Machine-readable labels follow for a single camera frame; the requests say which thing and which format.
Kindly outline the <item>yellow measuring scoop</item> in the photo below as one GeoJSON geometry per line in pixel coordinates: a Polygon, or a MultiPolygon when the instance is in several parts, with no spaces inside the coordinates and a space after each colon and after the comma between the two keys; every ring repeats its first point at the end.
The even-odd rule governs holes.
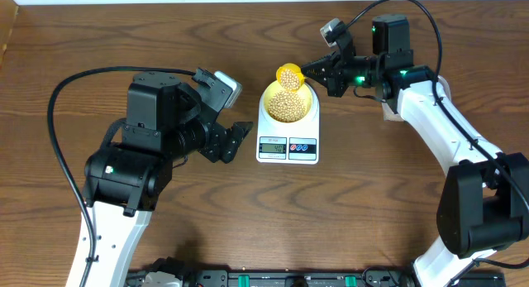
{"type": "Polygon", "coordinates": [[[293,63],[280,66],[276,71],[276,79],[284,89],[290,92],[299,90],[305,82],[301,68],[293,63]]]}

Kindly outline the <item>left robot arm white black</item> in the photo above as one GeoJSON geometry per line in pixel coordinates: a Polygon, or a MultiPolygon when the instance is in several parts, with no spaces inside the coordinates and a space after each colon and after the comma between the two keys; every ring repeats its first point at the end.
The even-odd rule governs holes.
{"type": "Polygon", "coordinates": [[[176,72],[144,69],[127,91],[126,117],[107,130],[84,167],[87,216],[69,286],[122,286],[176,160],[197,151],[211,162],[233,161],[253,127],[217,122],[242,87],[221,71],[198,69],[195,87],[176,72]]]}

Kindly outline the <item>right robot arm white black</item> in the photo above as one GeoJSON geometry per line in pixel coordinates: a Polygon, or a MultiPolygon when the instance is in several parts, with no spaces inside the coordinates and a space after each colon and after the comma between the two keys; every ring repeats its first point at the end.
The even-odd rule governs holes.
{"type": "Polygon", "coordinates": [[[374,88],[386,118],[407,122],[427,144],[446,181],[436,213],[438,238],[412,265],[403,286],[452,286],[492,255],[528,236],[528,161],[484,139],[451,102],[443,79],[416,65],[405,16],[372,21],[373,53],[356,53],[346,24],[329,21],[321,34],[331,53],[302,73],[332,97],[374,88]]]}

